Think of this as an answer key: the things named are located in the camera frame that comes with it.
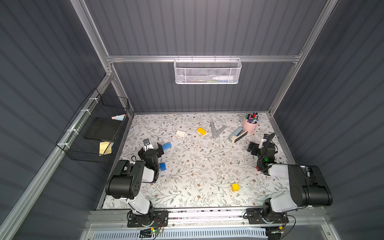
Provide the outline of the small dark blue lego brick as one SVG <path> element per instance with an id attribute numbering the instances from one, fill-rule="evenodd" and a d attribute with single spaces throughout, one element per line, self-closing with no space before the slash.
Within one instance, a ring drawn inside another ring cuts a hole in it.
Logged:
<path id="1" fill-rule="evenodd" d="M 167 167 L 166 167 L 165 163 L 160 163 L 160 170 L 161 171 L 166 171 L 167 170 Z"/>

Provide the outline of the long light blue lego brick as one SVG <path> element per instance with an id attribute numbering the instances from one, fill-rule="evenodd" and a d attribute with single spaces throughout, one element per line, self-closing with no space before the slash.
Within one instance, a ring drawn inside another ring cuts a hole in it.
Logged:
<path id="1" fill-rule="evenodd" d="M 162 145 L 162 149 L 165 151 L 165 150 L 168 150 L 172 147 L 172 144 L 170 142 L 168 143 L 165 143 Z"/>

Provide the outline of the small yellow lego brick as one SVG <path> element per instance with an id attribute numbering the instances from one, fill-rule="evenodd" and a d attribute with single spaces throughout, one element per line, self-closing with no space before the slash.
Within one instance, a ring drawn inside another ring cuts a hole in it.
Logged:
<path id="1" fill-rule="evenodd" d="M 231 189 L 233 192 L 238 192 L 240 190 L 239 184 L 235 183 L 231 185 Z"/>

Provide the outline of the yellow long lego brick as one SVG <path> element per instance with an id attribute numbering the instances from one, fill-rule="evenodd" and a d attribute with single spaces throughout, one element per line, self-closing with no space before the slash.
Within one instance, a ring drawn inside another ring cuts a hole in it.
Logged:
<path id="1" fill-rule="evenodd" d="M 197 132 L 202 136 L 205 136 L 207 134 L 207 131 L 201 127 L 197 129 Z"/>

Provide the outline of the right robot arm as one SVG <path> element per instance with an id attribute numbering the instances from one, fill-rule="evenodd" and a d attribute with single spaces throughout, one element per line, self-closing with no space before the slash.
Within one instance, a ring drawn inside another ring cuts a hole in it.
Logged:
<path id="1" fill-rule="evenodd" d="M 289 181 L 289 192 L 272 197 L 263 203 L 263 214 L 283 214 L 308 206 L 326 207 L 333 203 L 333 195 L 317 166 L 279 164 L 275 154 L 277 145 L 273 143 L 275 133 L 265 134 L 259 144 L 251 142 L 247 151 L 258 157 L 256 169 L 267 177 L 277 177 Z"/>

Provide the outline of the white lego brick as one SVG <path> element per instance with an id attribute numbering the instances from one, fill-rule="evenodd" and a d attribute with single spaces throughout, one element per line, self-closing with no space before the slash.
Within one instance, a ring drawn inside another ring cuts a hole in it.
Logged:
<path id="1" fill-rule="evenodd" d="M 177 136 L 178 138 L 184 138 L 185 135 L 186 135 L 186 132 L 184 132 L 184 131 L 177 131 L 177 132 L 176 132 L 176 136 Z"/>

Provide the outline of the pink pen cup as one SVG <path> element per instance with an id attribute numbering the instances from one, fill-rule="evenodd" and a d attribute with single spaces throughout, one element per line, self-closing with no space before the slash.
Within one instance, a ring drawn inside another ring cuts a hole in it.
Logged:
<path id="1" fill-rule="evenodd" d="M 248 135 L 252 134 L 256 127 L 259 126 L 259 115 L 258 113 L 247 114 L 244 117 L 243 121 L 243 130 L 248 133 Z"/>

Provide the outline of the yellow sticky notes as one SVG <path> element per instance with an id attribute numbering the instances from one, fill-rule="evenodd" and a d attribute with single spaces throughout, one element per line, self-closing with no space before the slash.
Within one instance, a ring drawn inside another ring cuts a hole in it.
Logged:
<path id="1" fill-rule="evenodd" d="M 112 153 L 114 143 L 113 142 L 100 142 L 99 144 L 99 155 L 109 155 Z"/>

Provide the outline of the pastel sticky note pad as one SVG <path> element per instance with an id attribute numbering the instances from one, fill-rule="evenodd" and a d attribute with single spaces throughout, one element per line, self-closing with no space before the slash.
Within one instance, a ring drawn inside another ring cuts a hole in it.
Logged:
<path id="1" fill-rule="evenodd" d="M 125 119 L 125 117 L 126 117 L 126 115 L 117 115 L 117 116 L 113 116 L 112 120 L 123 121 Z"/>

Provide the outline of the black notebook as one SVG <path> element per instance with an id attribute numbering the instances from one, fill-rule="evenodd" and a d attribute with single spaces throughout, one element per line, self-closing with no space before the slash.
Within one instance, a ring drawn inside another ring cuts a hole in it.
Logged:
<path id="1" fill-rule="evenodd" d="M 111 141 L 120 126 L 121 121 L 96 117 L 86 131 L 84 138 L 100 142 Z"/>

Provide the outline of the floral table mat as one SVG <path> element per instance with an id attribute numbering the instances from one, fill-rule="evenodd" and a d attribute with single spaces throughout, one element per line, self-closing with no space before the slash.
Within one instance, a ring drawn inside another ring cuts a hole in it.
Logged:
<path id="1" fill-rule="evenodd" d="M 201 208 L 260 206 L 267 198 L 289 191 L 286 179 L 267 177 L 256 169 L 257 157 L 248 151 L 250 142 L 259 142 L 273 132 L 266 113 L 260 113 L 255 131 L 232 144 L 231 134 L 242 126 L 243 113 L 136 115 L 121 153 L 122 160 L 136 156 L 149 139 L 154 146 L 170 142 L 160 163 L 161 171 L 154 184 L 142 184 L 143 195 L 155 208 Z M 213 139 L 210 122 L 216 129 L 227 126 Z M 207 131 L 205 136 L 198 128 Z M 184 131 L 184 138 L 176 136 Z M 233 192 L 232 184 L 240 190 Z"/>

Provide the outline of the white marker bottle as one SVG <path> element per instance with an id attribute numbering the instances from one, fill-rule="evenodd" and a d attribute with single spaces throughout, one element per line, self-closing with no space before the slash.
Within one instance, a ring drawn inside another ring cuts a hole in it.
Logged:
<path id="1" fill-rule="evenodd" d="M 230 82 L 233 80 L 234 80 L 233 76 L 216 76 L 216 77 L 213 77 L 213 81 L 218 81 L 218 82 Z"/>

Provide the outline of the grey V-shaped bracket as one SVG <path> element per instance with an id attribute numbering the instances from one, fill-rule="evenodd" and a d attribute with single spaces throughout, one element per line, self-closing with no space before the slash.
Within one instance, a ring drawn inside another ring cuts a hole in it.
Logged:
<path id="1" fill-rule="evenodd" d="M 224 130 L 227 128 L 227 126 L 222 126 L 220 129 L 216 129 L 215 124 L 213 122 L 210 122 L 211 126 L 211 132 L 213 139 L 216 139 L 224 132 Z"/>

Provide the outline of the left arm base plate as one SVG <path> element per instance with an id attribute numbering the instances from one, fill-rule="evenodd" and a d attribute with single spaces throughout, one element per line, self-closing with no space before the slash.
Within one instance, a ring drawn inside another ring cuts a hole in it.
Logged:
<path id="1" fill-rule="evenodd" d="M 167 210 L 150 210 L 146 215 L 134 214 L 129 211 L 127 214 L 128 228 L 160 228 L 168 225 Z"/>

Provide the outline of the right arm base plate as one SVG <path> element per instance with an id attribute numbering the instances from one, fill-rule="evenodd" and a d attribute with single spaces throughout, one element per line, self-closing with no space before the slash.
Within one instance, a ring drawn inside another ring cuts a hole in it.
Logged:
<path id="1" fill-rule="evenodd" d="M 268 212 L 263 208 L 248 208 L 243 214 L 243 218 L 251 225 L 257 224 L 281 224 L 289 223 L 288 216 L 283 213 Z"/>

